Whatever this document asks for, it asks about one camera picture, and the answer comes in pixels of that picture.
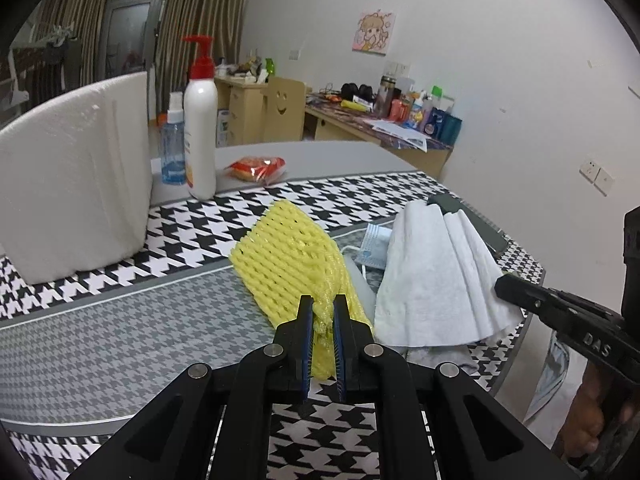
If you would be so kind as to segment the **right hand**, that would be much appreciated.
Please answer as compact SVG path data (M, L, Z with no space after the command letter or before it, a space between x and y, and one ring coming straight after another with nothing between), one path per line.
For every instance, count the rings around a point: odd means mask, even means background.
M589 362L565 422L559 432L563 454L580 457L596 452L600 434L606 426L603 402L620 390L625 402L620 407L618 421L626 424L639 411L639 393L619 384L605 368Z

